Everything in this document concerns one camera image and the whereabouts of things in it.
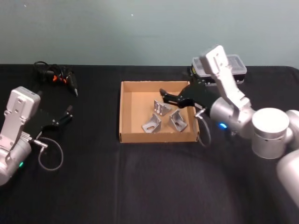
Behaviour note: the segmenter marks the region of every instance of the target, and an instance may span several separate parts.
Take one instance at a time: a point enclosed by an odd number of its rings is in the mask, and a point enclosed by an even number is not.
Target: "cardboard box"
[[[165,116],[160,116],[161,130],[157,133],[145,133],[142,125],[149,121],[154,113],[154,100],[162,102],[160,88],[171,94],[178,95],[189,83],[187,81],[171,82],[122,82],[120,105],[120,142],[185,142],[197,141],[199,135],[198,122],[195,120],[195,108],[180,109],[187,128],[178,132],[169,126],[169,115],[177,107],[172,106],[172,111]]]

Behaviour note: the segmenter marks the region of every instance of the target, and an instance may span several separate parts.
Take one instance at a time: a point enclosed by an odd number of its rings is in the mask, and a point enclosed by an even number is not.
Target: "black fabric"
[[[13,88],[28,84],[31,70],[27,65],[0,66],[0,111]],[[48,112],[59,116],[74,106],[74,120],[58,139],[64,165],[55,173],[43,171],[34,148],[0,188],[1,224],[298,223],[298,209],[277,179],[277,160],[258,158],[249,141],[228,137],[209,120],[209,148],[199,143],[119,143],[121,81],[185,80],[186,67],[73,70],[78,99],[63,87],[41,87],[41,107]],[[248,67],[239,87],[256,110],[299,110],[299,71],[294,68]]]

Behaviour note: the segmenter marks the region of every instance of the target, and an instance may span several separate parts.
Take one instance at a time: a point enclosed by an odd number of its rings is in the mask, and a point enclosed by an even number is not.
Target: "container lid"
[[[232,67],[233,75],[242,75],[242,74],[247,73],[247,68],[245,67],[243,61],[240,59],[240,57],[238,55],[228,55],[228,62],[230,64],[230,66]],[[199,57],[194,57],[192,59],[192,65],[193,65],[196,73],[200,77],[210,77],[211,76],[211,75],[208,75],[205,73]]]

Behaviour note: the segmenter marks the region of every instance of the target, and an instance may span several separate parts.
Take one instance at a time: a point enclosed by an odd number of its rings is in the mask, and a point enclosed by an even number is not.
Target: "wall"
[[[189,65],[222,44],[299,68],[294,0],[1,0],[0,63]]]

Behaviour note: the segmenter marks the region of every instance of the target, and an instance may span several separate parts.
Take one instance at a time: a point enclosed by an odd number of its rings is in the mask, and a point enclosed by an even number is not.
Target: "robotic arm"
[[[0,186],[8,182],[31,153],[30,144],[40,146],[40,154],[48,147],[38,140],[42,131],[56,129],[72,119],[70,109],[60,120],[54,120],[47,113],[37,111],[40,101],[38,94],[24,87],[11,91],[0,132]]]
[[[215,80],[220,97],[211,93],[201,80],[195,80],[178,96],[160,90],[165,103],[179,108],[195,106],[212,120],[225,124],[232,132],[251,139],[252,150],[262,158],[281,157],[286,145],[294,151],[277,165],[280,181],[299,207],[299,112],[283,112],[276,108],[254,111],[250,100],[241,92],[233,78],[222,46],[217,46],[200,57],[206,74]]]

